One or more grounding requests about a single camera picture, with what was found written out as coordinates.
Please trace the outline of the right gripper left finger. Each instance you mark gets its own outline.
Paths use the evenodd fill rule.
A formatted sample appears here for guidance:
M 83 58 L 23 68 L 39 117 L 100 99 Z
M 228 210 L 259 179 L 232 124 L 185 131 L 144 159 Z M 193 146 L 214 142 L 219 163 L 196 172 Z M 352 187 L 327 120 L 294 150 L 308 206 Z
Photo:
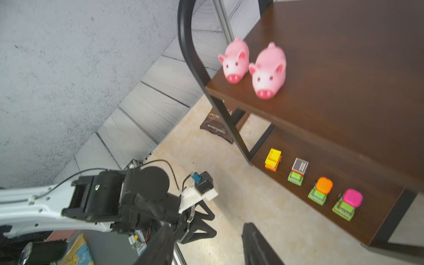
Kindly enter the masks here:
M 174 243 L 172 228 L 164 224 L 134 265 L 171 265 Z

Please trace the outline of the green truck pink drum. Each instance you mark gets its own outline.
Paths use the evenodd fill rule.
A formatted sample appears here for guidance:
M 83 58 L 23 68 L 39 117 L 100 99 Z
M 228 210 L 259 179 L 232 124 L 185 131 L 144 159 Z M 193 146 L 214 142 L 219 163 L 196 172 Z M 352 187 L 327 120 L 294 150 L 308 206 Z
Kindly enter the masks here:
M 348 189 L 340 194 L 332 211 L 347 221 L 351 221 L 355 210 L 362 204 L 363 194 L 355 189 Z

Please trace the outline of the pink pig toy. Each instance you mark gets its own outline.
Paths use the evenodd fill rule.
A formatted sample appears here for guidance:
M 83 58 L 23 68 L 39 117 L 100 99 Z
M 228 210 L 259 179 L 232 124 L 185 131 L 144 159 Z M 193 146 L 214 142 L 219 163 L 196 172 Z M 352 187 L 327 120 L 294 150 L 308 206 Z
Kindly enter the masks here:
M 223 72 L 226 80 L 231 84 L 239 83 L 248 73 L 250 64 L 250 50 L 246 42 L 240 38 L 235 38 L 225 51 L 219 54 L 218 60 L 223 65 Z
M 282 48 L 270 42 L 257 56 L 255 63 L 249 64 L 252 85 L 260 99 L 271 99 L 283 87 L 286 80 L 287 61 Z

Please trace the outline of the orange yellow dump truck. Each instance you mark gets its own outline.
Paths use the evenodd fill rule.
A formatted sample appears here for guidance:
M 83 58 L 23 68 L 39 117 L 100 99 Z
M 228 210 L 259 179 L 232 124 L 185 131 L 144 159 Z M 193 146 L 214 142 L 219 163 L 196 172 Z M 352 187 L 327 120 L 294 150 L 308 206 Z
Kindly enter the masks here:
M 276 172 L 282 157 L 281 154 L 282 152 L 279 150 L 270 149 L 270 152 L 268 153 L 268 156 L 265 161 L 265 168 Z

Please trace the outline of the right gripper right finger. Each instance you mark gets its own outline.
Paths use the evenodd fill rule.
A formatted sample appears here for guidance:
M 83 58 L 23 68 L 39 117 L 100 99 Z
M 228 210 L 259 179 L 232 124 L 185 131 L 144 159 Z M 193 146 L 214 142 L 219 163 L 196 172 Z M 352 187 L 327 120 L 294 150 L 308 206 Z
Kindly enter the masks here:
M 242 241 L 246 265 L 284 265 L 254 223 L 245 223 Z

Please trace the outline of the green truck orange drum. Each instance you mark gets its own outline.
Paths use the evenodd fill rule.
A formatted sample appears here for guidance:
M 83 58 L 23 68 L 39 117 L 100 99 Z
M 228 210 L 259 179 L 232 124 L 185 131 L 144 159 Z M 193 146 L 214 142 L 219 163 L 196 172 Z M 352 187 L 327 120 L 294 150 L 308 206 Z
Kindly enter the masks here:
M 324 205 L 332 188 L 333 182 L 330 179 L 320 177 L 308 194 L 308 198 L 319 205 Z

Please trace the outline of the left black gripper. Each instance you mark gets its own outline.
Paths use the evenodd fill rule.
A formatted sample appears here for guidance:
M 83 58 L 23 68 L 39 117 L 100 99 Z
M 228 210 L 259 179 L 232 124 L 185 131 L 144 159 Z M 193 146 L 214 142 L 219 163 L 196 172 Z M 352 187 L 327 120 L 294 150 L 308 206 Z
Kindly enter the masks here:
M 159 167 L 128 170 L 119 201 L 118 221 L 111 225 L 112 230 L 119 234 L 128 234 L 147 228 L 154 220 L 177 225 L 183 219 L 179 212 L 181 198 L 169 193 L 169 187 L 168 174 Z M 177 240 L 180 244 L 214 238 L 217 235 L 216 230 L 203 221 L 214 220 L 215 214 L 205 201 L 198 202 L 195 207 L 197 206 L 204 212 L 195 210 L 195 217 L 200 220 L 187 224 L 182 237 Z

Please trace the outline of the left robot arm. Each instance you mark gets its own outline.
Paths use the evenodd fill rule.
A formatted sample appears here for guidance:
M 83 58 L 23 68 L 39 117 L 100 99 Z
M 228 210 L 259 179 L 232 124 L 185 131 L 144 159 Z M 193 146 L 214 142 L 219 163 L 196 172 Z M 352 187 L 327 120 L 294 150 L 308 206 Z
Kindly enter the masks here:
M 1 190 L 1 236 L 7 239 L 45 231 L 94 230 L 132 234 L 154 222 L 169 224 L 186 244 L 212 238 L 214 219 L 206 201 L 218 192 L 209 173 L 191 173 L 179 195 L 168 190 L 161 168 L 106 170 L 54 186 Z

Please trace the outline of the green truck picture box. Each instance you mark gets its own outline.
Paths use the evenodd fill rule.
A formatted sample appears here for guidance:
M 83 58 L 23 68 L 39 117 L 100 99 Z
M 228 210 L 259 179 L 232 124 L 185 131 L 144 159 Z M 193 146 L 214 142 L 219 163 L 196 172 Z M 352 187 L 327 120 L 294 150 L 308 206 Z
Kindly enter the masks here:
M 302 185 L 304 175 L 307 171 L 309 162 L 300 158 L 296 158 L 288 176 L 288 181 L 298 186 Z

